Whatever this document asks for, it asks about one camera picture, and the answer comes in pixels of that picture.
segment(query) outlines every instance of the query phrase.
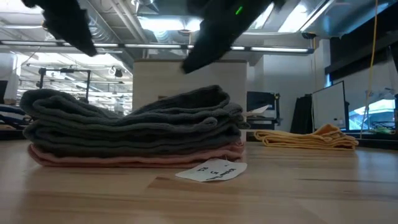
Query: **whiteboard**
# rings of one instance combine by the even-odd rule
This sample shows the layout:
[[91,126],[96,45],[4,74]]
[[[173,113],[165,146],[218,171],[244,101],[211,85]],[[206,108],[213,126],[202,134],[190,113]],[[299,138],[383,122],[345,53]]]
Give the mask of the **whiteboard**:
[[333,124],[339,128],[346,127],[344,82],[312,94],[314,128]]

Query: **green led light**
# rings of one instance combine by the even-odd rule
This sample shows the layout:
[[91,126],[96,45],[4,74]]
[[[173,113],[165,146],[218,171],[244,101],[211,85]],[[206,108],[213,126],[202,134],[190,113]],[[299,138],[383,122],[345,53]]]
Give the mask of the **green led light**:
[[238,15],[239,13],[241,13],[242,9],[243,9],[243,6],[239,7],[239,9],[235,12],[235,15]]

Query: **table surface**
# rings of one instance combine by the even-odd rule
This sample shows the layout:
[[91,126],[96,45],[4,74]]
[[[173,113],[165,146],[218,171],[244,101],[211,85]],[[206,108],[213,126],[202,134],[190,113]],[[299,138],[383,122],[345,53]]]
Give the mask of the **table surface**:
[[398,151],[246,146],[226,182],[180,169],[48,168],[0,142],[0,223],[397,223]]

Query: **pink towel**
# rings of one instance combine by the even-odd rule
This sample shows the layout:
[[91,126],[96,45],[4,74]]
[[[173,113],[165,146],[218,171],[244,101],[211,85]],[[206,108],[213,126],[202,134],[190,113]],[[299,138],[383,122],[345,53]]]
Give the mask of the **pink towel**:
[[244,144],[236,142],[218,149],[209,149],[189,155],[159,155],[157,157],[56,157],[31,144],[28,153],[37,163],[51,167],[153,167],[192,168],[211,158],[238,161],[242,159]]

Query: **window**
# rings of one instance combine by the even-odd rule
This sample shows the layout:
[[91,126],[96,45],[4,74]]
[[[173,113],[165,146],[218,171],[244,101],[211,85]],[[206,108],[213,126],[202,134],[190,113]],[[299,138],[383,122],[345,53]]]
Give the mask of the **window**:
[[[365,117],[363,129],[375,129],[378,127],[394,128],[394,109],[395,100],[379,100],[369,105],[369,117]],[[365,114],[365,107],[350,111],[349,129],[360,130],[363,116]]]

